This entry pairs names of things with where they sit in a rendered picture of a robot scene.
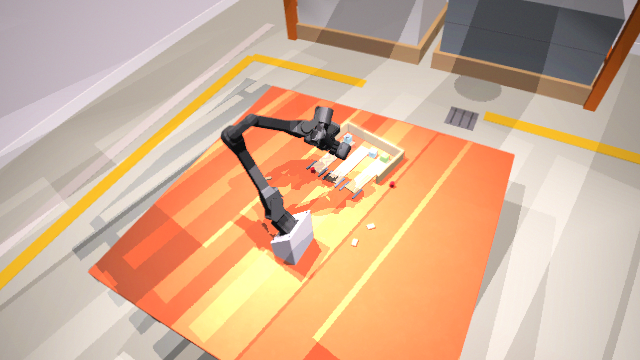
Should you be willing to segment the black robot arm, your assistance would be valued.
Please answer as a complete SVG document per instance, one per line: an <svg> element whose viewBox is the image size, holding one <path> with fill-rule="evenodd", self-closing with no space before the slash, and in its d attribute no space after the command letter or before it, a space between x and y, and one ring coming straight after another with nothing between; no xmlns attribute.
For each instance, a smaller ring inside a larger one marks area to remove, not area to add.
<svg viewBox="0 0 640 360"><path fill-rule="evenodd" d="M221 132L221 139L235 153L237 159L256 187L259 199L264 208L264 218L280 233L290 234L299 219L283 207L284 201L278 187L271 187L248 152L242 133L251 126L285 132L297 138L310 135L310 145L324 145L332 134L332 141L340 133L340 125L332 120L334 109L326 106L315 106L313 119L285 120L254 113L248 115L236 125L229 125ZM328 132L328 133L327 133Z"/></svg>

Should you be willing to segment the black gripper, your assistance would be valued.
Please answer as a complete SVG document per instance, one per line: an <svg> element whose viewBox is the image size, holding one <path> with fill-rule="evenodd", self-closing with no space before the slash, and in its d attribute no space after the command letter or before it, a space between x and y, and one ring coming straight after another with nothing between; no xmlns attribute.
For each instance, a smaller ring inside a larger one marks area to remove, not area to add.
<svg viewBox="0 0 640 360"><path fill-rule="evenodd" d="M327 132L328 133L328 132ZM350 144L347 144L345 142L340 142L335 140L334 142L332 141L331 137L332 134L329 134L329 140L326 144L324 145L320 145L319 147L316 146L316 148L320 149L320 150L325 150L325 151L329 151L328 153L331 155L335 155L337 158L341 159L341 160L346 160L350 150L352 149ZM305 136L304 137L304 142L310 145L310 140L311 137L310 135Z"/></svg>

